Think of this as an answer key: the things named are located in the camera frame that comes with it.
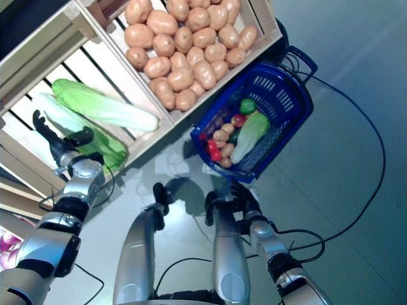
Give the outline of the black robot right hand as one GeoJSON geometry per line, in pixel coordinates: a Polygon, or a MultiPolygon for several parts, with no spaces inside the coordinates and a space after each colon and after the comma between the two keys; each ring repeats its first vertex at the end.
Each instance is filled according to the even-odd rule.
{"type": "Polygon", "coordinates": [[[237,181],[233,181],[230,189],[231,195],[238,201],[245,220],[262,215],[258,200],[248,188],[237,181]]]}

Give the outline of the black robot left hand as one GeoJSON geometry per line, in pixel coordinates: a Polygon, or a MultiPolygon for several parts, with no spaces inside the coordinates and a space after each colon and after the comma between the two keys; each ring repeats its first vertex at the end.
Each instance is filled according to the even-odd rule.
{"type": "Polygon", "coordinates": [[[71,151],[78,152],[77,147],[87,145],[93,140],[93,131],[87,126],[68,137],[60,138],[45,124],[45,118],[41,117],[39,110],[35,110],[32,114],[32,122],[36,131],[48,141],[52,157],[58,165],[64,154],[71,151]]]}

